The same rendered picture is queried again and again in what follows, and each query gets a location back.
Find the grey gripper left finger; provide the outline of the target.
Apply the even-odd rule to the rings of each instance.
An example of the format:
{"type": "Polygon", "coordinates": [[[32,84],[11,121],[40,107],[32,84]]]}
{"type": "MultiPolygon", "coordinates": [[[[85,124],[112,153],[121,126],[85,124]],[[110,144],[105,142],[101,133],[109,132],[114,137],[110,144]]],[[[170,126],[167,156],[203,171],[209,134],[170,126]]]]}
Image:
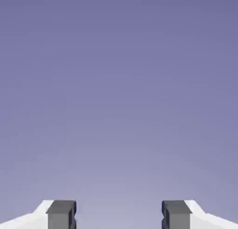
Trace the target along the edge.
{"type": "Polygon", "coordinates": [[[33,211],[0,223],[0,229],[77,229],[75,200],[43,200],[33,211]]]}

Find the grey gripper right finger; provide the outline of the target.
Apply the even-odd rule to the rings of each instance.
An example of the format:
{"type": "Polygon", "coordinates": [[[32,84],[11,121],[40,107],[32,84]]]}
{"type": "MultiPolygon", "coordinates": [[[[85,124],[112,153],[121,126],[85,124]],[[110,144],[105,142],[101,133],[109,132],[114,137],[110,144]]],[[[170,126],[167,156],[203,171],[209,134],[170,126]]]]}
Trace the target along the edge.
{"type": "Polygon", "coordinates": [[[195,200],[163,200],[161,211],[161,229],[238,229],[238,223],[204,212],[195,200]]]}

